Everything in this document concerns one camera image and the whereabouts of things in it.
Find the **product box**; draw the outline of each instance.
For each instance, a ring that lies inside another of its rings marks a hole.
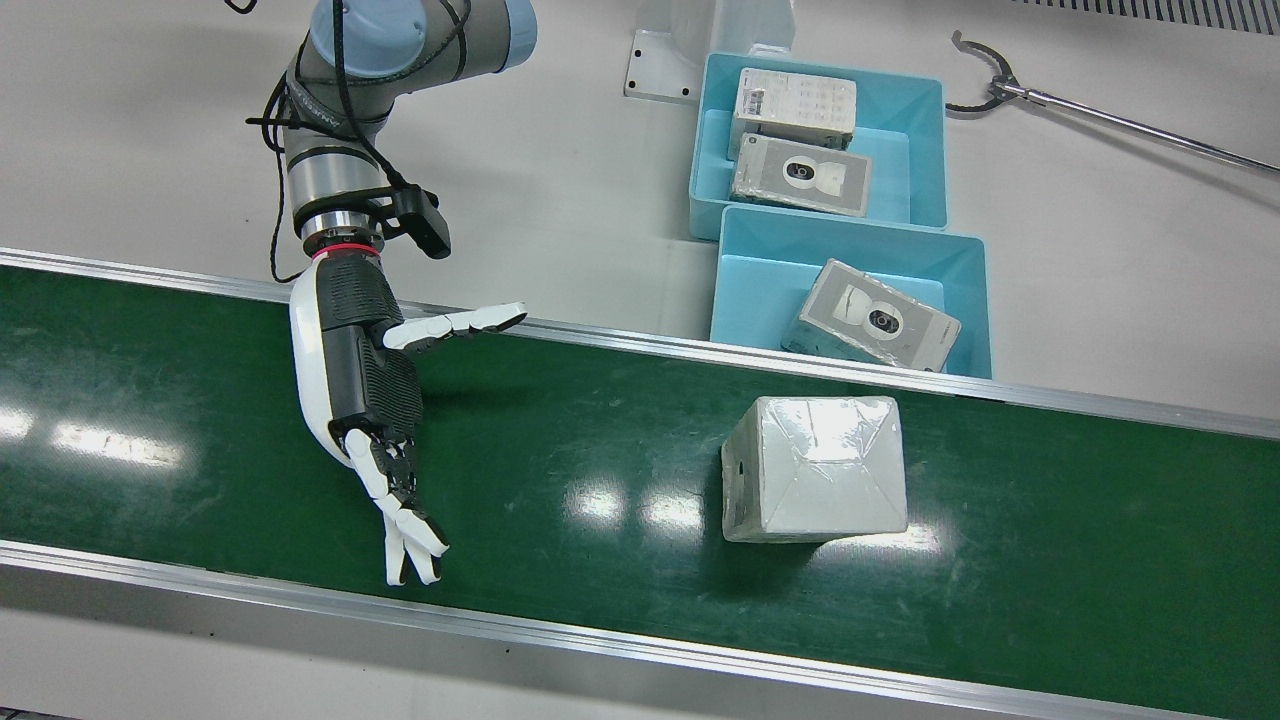
[[[938,372],[959,334],[960,320],[831,259],[818,273],[782,347]]]
[[[858,85],[851,79],[742,68],[728,158],[744,133],[844,150],[854,137]]]
[[[721,447],[732,542],[826,542],[906,530],[892,397],[760,397]]]
[[[870,184],[865,155],[748,133],[730,197],[861,218]]]

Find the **red ring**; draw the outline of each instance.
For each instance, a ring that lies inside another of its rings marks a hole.
[[[362,251],[365,251],[365,252],[367,252],[370,255],[374,255],[374,256],[378,255],[378,251],[374,250],[372,247],[369,247],[367,245],[360,245],[358,242],[339,242],[338,245],[329,245],[326,247],[321,247],[320,250],[316,250],[315,255],[312,255],[311,259],[315,260],[316,258],[324,255],[325,252],[333,251],[333,250],[362,250]]]

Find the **green conveyor belt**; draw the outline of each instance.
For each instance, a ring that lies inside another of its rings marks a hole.
[[[0,269],[0,537],[1230,717],[1280,716],[1280,443],[517,337],[422,357],[422,492],[383,527],[310,437],[285,307]],[[719,537],[763,395],[892,395],[910,530]]]

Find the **barcode label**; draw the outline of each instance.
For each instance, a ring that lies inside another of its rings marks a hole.
[[[742,101],[742,114],[759,115],[760,108],[763,106],[764,106],[764,90],[753,90],[746,94],[746,99]]]

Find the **blue plastic tray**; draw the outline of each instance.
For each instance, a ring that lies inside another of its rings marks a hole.
[[[873,158],[867,219],[931,228],[947,225],[947,173],[942,83],[932,78],[878,73],[795,60],[713,53],[707,56],[694,167],[689,177],[689,229],[719,237],[730,202],[733,161],[727,158],[730,124],[742,68],[763,68],[851,79],[858,83],[858,127],[850,152]],[[791,210],[806,213],[808,210]]]
[[[980,240],[819,213],[724,210],[712,341],[781,350],[783,333],[831,258],[960,320],[943,372],[991,378]]]

